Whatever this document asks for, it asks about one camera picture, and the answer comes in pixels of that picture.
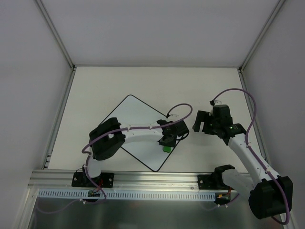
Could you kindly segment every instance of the metal profile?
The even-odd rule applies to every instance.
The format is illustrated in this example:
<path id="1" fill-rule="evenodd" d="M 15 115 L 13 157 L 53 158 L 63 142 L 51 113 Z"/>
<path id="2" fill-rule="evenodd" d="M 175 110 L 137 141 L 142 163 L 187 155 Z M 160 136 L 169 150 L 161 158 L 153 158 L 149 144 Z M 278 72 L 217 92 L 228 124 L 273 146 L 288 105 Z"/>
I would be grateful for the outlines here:
<path id="1" fill-rule="evenodd" d="M 17 229 L 25 229 L 28 228 L 31 219 L 33 221 L 34 215 L 32 216 L 32 212 L 35 207 L 36 198 L 38 194 L 38 189 L 31 188 L 27 189 L 26 201 L 22 207 L 22 214 L 16 218 L 16 222 L 13 228 Z"/>
<path id="2" fill-rule="evenodd" d="M 283 7 L 284 3 L 286 2 L 286 0 L 279 0 L 277 2 L 277 4 L 275 5 L 275 7 L 273 8 L 270 16 L 268 17 L 267 21 L 265 22 L 263 28 L 261 29 L 260 33 L 258 34 L 257 38 L 255 39 L 254 44 L 252 45 L 249 53 L 247 54 L 242 66 L 240 67 L 240 71 L 241 73 L 243 73 L 245 67 L 247 66 L 247 64 L 249 63 L 249 61 L 251 60 L 254 52 L 256 51 L 256 49 L 258 48 L 259 44 L 261 43 L 261 41 L 263 40 L 263 38 L 265 37 L 267 31 L 269 30 L 271 24 L 273 23 L 273 21 L 275 20 L 276 16 L 278 15 L 278 13 L 280 12 L 281 8 Z"/>
<path id="3" fill-rule="evenodd" d="M 73 170 L 34 170 L 28 188 L 63 188 L 79 189 L 71 186 Z M 167 172 L 125 172 L 114 173 L 113 189 L 134 191 L 173 191 L 198 192 L 199 174 L 210 173 L 167 173 Z"/>
<path id="4" fill-rule="evenodd" d="M 240 78 L 240 82 L 242 84 L 242 88 L 246 91 L 247 90 L 247 86 L 246 86 L 246 83 L 244 81 L 244 75 L 238 71 L 238 74 L 239 74 L 239 78 Z M 247 102 L 247 106 L 248 106 L 248 110 L 250 112 L 250 116 L 251 118 L 253 117 L 253 114 L 254 114 L 254 109 L 253 109 L 253 102 L 251 101 L 251 98 L 250 96 L 248 96 L 246 93 L 244 93 L 244 96 L 245 96 L 245 99 L 246 99 L 246 102 Z M 255 132 L 255 136 L 256 136 L 256 140 L 258 142 L 258 147 L 259 147 L 259 150 L 261 151 L 261 154 L 262 156 L 265 158 L 265 160 L 267 162 L 270 162 L 269 160 L 269 156 L 266 152 L 266 146 L 265 146 L 265 143 L 263 142 L 263 139 L 262 139 L 262 136 L 261 136 L 261 131 L 260 131 L 260 128 L 258 127 L 258 124 L 257 124 L 257 120 L 255 120 L 254 124 L 253 124 L 253 128 L 254 128 L 254 132 Z"/>
<path id="5" fill-rule="evenodd" d="M 70 68 L 73 70 L 74 69 L 74 64 L 73 61 L 70 57 L 70 55 L 68 54 L 68 51 L 66 49 L 66 47 L 64 46 L 61 37 L 59 36 L 54 23 L 46 9 L 46 7 L 44 6 L 42 0 L 34 0 L 34 2 L 36 3 L 38 9 L 40 10 L 40 12 L 42 13 L 43 18 L 45 19 L 45 21 L 47 22 L 47 25 L 53 35 L 53 37 L 55 38 L 56 43 L 58 44 L 62 54 L 64 55 L 68 65 L 70 66 Z"/>
<path id="6" fill-rule="evenodd" d="M 48 142 L 47 142 L 47 146 L 46 146 L 46 150 L 45 150 L 45 157 L 44 157 L 44 159 L 41 163 L 42 164 L 42 169 L 48 168 L 48 164 L 49 164 L 49 161 L 51 159 L 51 155 L 52 155 L 53 147 L 54 147 L 54 144 L 55 144 L 55 140 L 56 140 L 56 137 L 57 137 L 57 134 L 58 134 L 58 131 L 59 131 L 59 127 L 61 125 L 63 112 L 64 112 L 66 104 L 67 104 L 70 89 L 72 87 L 72 82 L 73 82 L 73 79 L 74 79 L 75 72 L 76 72 L 76 69 L 74 69 L 71 72 L 71 74 L 69 76 L 69 79 L 68 79 L 68 82 L 67 82 L 66 89 L 65 89 L 63 97 L 61 99 L 60 107 L 59 107 L 58 112 L 56 114 L 55 122 L 54 122 L 52 130 L 51 130 L 51 136 L 50 136 L 50 138 L 48 139 Z"/>

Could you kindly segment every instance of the cable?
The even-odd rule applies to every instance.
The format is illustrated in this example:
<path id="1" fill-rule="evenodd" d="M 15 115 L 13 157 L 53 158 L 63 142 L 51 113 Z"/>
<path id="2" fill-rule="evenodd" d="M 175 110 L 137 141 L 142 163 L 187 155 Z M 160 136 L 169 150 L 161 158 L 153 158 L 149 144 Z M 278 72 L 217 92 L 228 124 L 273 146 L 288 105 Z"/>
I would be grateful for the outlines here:
<path id="1" fill-rule="evenodd" d="M 248 146 L 248 149 L 250 150 L 250 152 L 252 153 L 252 155 L 256 158 L 256 160 L 258 161 L 258 163 L 263 167 L 263 169 L 265 170 L 265 172 L 269 175 L 269 177 L 275 182 L 276 186 L 279 188 L 281 194 L 282 194 L 282 197 L 284 199 L 284 204 L 285 204 L 285 209 L 286 209 L 286 220 L 284 222 L 281 222 L 279 220 L 277 220 L 275 217 L 272 216 L 272 219 L 274 219 L 277 223 L 279 224 L 282 224 L 282 225 L 287 225 L 289 223 L 289 219 L 290 219 L 290 212 L 289 212 L 289 205 L 288 205 L 288 201 L 287 201 L 287 198 L 286 198 L 286 195 L 285 195 L 285 192 L 284 190 L 282 189 L 281 185 L 277 182 L 276 178 L 268 171 L 268 168 L 264 165 L 264 163 L 262 162 L 262 160 L 256 155 L 256 153 L 254 152 L 254 150 L 252 149 L 252 147 L 249 145 L 249 140 L 248 140 L 248 137 L 249 137 L 249 132 L 250 132 L 250 129 L 251 127 L 253 126 L 254 124 L 254 121 L 255 121 L 255 117 L 256 117 L 256 101 L 253 97 L 253 95 L 251 95 L 249 92 L 247 92 L 246 90 L 243 90 L 243 89 L 240 89 L 240 88 L 229 88 L 229 89 L 226 89 L 222 92 L 220 92 L 212 101 L 214 102 L 221 94 L 225 93 L 225 92 L 228 92 L 228 91 L 241 91 L 241 92 L 244 92 L 246 93 L 253 101 L 253 104 L 254 104 L 254 113 L 253 113 L 253 117 L 252 117 L 252 120 L 251 120 L 251 123 L 246 131 L 246 135 L 245 135 L 245 141 L 246 141 L 246 144 Z"/>
<path id="2" fill-rule="evenodd" d="M 176 107 L 178 107 L 178 106 L 183 106 L 183 105 L 188 106 L 188 107 L 190 108 L 190 112 L 189 112 L 185 117 L 183 117 L 183 118 L 181 118 L 181 119 L 179 119 L 179 120 L 177 120 L 177 121 L 174 121 L 174 122 L 168 123 L 168 124 L 164 124 L 164 125 L 158 125 L 158 126 L 135 126 L 135 127 L 131 127 L 129 130 L 158 129 L 158 128 L 164 128 L 164 127 L 167 127 L 167 126 L 170 126 L 170 125 L 174 125 L 174 124 L 176 124 L 176 123 L 178 123 L 178 122 L 181 122 L 181 121 L 183 121 L 184 119 L 188 118 L 188 117 L 191 115 L 191 113 L 193 112 L 193 107 L 192 107 L 190 104 L 177 104 L 176 106 L 173 106 L 173 107 L 169 110 L 169 112 L 167 113 L 167 114 L 169 114 L 174 108 L 176 108 Z M 86 151 L 86 149 L 87 149 L 88 147 L 92 146 L 94 143 L 96 143 L 96 142 L 99 141 L 100 139 L 102 139 L 103 137 L 106 137 L 106 136 L 109 135 L 109 134 L 114 134 L 114 133 L 116 133 L 116 132 L 119 132 L 119 131 L 126 131 L 126 130 L 128 130 L 127 127 L 126 127 L 126 128 L 122 128 L 122 129 L 111 130 L 111 131 L 109 131 L 109 132 L 107 132 L 107 133 L 105 133 L 105 134 L 103 134 L 103 135 L 97 137 L 96 139 L 92 140 L 91 142 L 89 142 L 89 143 L 81 150 L 81 152 L 82 152 L 83 154 L 88 154 L 88 157 L 87 157 L 86 163 L 85 163 L 85 173 L 86 173 L 86 176 L 87 176 L 87 178 L 90 180 L 90 182 L 91 182 L 94 186 L 96 186 L 98 190 L 100 190 L 100 191 L 103 193 L 103 195 L 104 195 L 104 200 L 106 200 L 106 194 L 104 193 L 103 189 L 100 188 L 100 187 L 91 179 L 91 177 L 89 176 L 89 173 L 88 173 L 88 164 L 89 164 L 89 159 L 90 159 L 90 157 L 91 157 L 91 152 L 90 152 L 90 151 Z"/>
<path id="3" fill-rule="evenodd" d="M 67 204 L 66 206 L 64 206 L 63 208 L 61 208 L 59 210 L 56 210 L 56 211 L 44 211 L 44 210 L 41 210 L 38 207 L 38 202 L 37 202 L 36 210 L 38 210 L 40 213 L 43 213 L 43 214 L 56 214 L 56 213 L 59 213 L 61 211 L 64 211 L 67 207 L 71 206 L 72 204 L 74 204 L 75 202 L 78 202 L 78 201 L 82 201 L 82 199 L 75 199 L 75 200 L 71 201 L 69 204 Z"/>

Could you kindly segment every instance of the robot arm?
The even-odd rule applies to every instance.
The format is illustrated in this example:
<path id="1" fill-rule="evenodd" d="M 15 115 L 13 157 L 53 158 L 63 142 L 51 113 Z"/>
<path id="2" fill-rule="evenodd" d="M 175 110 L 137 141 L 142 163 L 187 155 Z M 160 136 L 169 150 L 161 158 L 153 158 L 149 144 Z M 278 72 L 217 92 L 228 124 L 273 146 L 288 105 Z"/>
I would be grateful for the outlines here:
<path id="1" fill-rule="evenodd" d="M 90 141 L 111 130 L 123 130 L 113 135 L 107 135 L 92 144 L 92 157 L 98 161 L 106 160 L 112 157 L 123 144 L 135 141 L 154 141 L 162 146 L 175 147 L 176 141 L 189 133 L 184 121 L 163 128 L 147 128 L 148 126 L 163 126 L 171 122 L 158 120 L 153 124 L 142 125 L 143 129 L 141 129 L 141 125 L 136 125 L 136 130 L 134 130 L 133 125 L 121 124 L 117 118 L 110 118 L 89 133 Z"/>
<path id="2" fill-rule="evenodd" d="M 224 143 L 240 158 L 251 177 L 249 179 L 241 175 L 233 166 L 226 165 L 216 168 L 207 182 L 222 184 L 235 189 L 242 197 L 248 199 L 250 209 L 258 219 L 285 213 L 285 204 L 281 192 L 258 162 L 260 160 L 282 187 L 287 198 L 289 211 L 291 210 L 292 181 L 289 177 L 281 177 L 261 155 L 253 154 L 250 151 L 245 142 L 246 131 L 242 125 L 233 124 L 230 109 L 227 105 L 215 105 L 211 112 L 198 111 L 193 126 L 195 132 L 199 132 L 201 122 L 204 122 L 202 131 L 205 134 L 217 135 L 223 139 Z"/>

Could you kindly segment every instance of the white wall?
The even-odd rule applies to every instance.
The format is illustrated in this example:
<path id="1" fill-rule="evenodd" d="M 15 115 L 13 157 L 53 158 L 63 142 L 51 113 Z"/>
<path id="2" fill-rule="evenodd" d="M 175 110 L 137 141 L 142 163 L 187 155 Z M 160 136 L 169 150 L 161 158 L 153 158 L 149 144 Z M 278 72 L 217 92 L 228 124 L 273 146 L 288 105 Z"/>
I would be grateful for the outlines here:
<path id="1" fill-rule="evenodd" d="M 290 0 L 244 72 L 273 167 L 294 183 L 293 212 L 305 227 L 305 1 Z"/>
<path id="2" fill-rule="evenodd" d="M 238 67 L 278 0 L 43 0 L 75 64 Z"/>
<path id="3" fill-rule="evenodd" d="M 0 31 L 0 228 L 9 229 L 70 69 L 33 0 L 1 0 Z"/>

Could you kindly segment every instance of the enclosure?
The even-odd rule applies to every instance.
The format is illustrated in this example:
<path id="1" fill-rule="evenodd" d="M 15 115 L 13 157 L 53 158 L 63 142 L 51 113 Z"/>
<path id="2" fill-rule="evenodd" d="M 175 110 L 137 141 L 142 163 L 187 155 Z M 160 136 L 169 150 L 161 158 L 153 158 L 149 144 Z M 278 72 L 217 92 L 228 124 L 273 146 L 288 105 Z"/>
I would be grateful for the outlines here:
<path id="1" fill-rule="evenodd" d="M 1 1 L 1 228 L 303 228 L 304 9 L 301 0 Z M 240 197 L 214 209 L 226 191 L 199 190 L 197 176 L 218 166 L 249 177 L 221 139 L 192 130 L 197 111 L 228 88 L 254 96 L 251 144 L 293 182 L 288 225 L 256 219 Z M 71 186 L 81 149 L 128 96 L 163 116 L 191 104 L 189 136 L 155 164 L 124 148 L 102 161 L 114 173 L 107 202 L 37 212 L 38 202 L 50 212 L 87 195 Z M 248 95 L 219 100 L 248 127 Z"/>

